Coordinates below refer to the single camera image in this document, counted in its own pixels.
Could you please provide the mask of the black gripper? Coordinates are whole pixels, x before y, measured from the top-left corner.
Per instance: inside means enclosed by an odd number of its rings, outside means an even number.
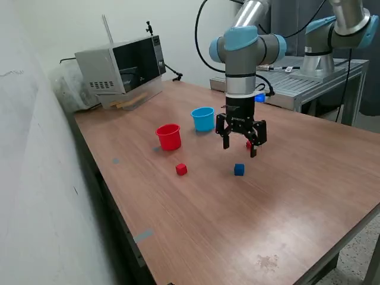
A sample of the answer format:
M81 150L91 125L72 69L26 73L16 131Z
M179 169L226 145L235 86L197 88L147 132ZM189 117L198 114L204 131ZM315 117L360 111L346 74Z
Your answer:
M229 148L229 134L244 132L247 138L246 146L250 157L257 155L257 148L267 142L267 122L265 120L254 122L254 97L236 98L226 97L226 113L216 116L216 134L223 139L223 149Z

